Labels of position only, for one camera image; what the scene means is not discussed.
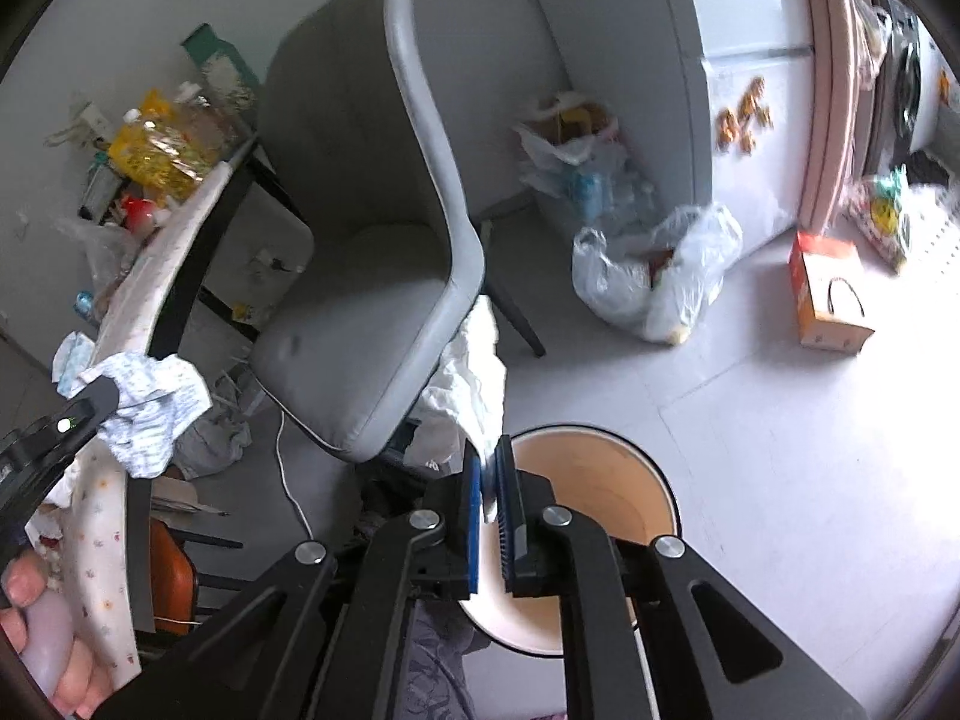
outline table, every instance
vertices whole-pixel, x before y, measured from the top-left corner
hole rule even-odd
[[[220,162],[137,258],[110,302],[91,365],[120,351],[176,353],[217,244],[253,184],[253,141]],[[114,688],[140,672],[136,630],[152,632],[151,480],[128,479],[99,439],[76,459],[64,513],[64,586],[78,633],[109,668]]]

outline washing machine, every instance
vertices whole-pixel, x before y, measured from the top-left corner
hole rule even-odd
[[[866,175],[883,175],[902,165],[911,151],[920,109],[920,20],[902,0],[872,0],[893,22],[893,35],[880,66],[874,117],[864,163]]]

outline finger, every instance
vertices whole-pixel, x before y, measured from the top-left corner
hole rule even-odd
[[[16,607],[34,603],[47,586],[47,567],[40,555],[28,550],[3,572],[3,590]]]
[[[70,714],[80,705],[80,702],[83,702],[90,686],[93,666],[93,652],[90,652],[90,648],[82,641],[75,638],[66,670],[59,679],[59,683],[56,683],[52,699],[60,713]]]
[[[10,640],[16,654],[23,652],[27,646],[27,624],[15,608],[0,608],[0,628]]]
[[[113,683],[110,681],[107,669],[103,666],[97,666],[93,669],[90,676],[90,687],[86,690],[86,695],[80,707],[74,712],[83,720],[89,720],[90,716],[96,712],[97,707],[104,701],[107,701],[110,693],[113,693]]]

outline gray chair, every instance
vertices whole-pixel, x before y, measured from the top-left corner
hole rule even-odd
[[[413,0],[331,0],[270,66],[259,135],[314,255],[253,346],[280,407],[329,453],[376,456],[484,280],[416,50]]]

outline metal screw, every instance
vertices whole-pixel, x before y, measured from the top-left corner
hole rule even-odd
[[[541,517],[544,518],[547,525],[563,528],[563,526],[570,524],[573,514],[570,514],[570,509],[565,509],[563,506],[548,506],[541,513]]]
[[[676,536],[661,536],[654,544],[656,551],[664,557],[683,557],[686,545]]]
[[[433,509],[417,509],[410,514],[410,524],[418,531],[432,531],[440,524],[440,514]]]
[[[294,557],[304,565],[316,565],[326,557],[326,547],[318,541],[304,541],[294,550]]]

